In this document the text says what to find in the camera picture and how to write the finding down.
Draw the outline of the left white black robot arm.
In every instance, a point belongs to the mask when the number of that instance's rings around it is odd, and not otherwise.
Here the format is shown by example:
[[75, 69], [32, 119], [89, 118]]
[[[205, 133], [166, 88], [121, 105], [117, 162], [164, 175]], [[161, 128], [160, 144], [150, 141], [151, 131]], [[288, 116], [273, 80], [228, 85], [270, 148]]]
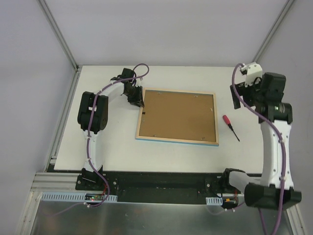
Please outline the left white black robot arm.
[[83, 92], [77, 121], [86, 141], [85, 164], [77, 177], [76, 190], [102, 190], [108, 188], [103, 176], [102, 134], [108, 123], [109, 103], [124, 95], [134, 106], [143, 108], [143, 88], [135, 69], [124, 68], [122, 73], [97, 92]]

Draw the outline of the blue wooden picture frame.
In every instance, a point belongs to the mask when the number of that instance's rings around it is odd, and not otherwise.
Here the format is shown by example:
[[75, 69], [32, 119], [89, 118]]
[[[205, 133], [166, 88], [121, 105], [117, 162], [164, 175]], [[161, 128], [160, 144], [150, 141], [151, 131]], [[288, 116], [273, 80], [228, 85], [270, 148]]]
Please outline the blue wooden picture frame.
[[219, 146], [215, 93], [145, 88], [137, 140]]

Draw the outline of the red handled screwdriver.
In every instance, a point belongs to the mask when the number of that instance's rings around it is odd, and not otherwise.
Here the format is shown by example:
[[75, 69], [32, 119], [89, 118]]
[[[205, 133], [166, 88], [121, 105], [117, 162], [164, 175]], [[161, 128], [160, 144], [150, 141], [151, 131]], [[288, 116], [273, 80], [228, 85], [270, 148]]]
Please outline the red handled screwdriver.
[[227, 115], [223, 115], [222, 118], [223, 118], [223, 121], [225, 122], [225, 124], [226, 124], [226, 125], [229, 127], [229, 129], [233, 132], [233, 134], [235, 135], [236, 139], [237, 139], [238, 141], [240, 141], [240, 139], [238, 138], [237, 134], [235, 133], [235, 131], [234, 131], [234, 129], [233, 129], [233, 126], [232, 126], [231, 121], [230, 121], [230, 119], [228, 118], [228, 116], [227, 116]]

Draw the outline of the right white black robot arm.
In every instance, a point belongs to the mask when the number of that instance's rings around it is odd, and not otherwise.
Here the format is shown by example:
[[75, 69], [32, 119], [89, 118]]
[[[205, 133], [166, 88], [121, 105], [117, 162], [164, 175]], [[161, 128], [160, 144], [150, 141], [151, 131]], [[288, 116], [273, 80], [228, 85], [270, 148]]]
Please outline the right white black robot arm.
[[242, 83], [230, 87], [235, 109], [241, 105], [258, 116], [263, 137], [263, 171], [260, 182], [244, 171], [226, 168], [219, 180], [225, 193], [244, 193], [245, 203], [258, 209], [286, 210], [302, 200], [294, 190], [289, 164], [292, 106], [284, 103], [286, 77], [272, 72], [247, 73]]

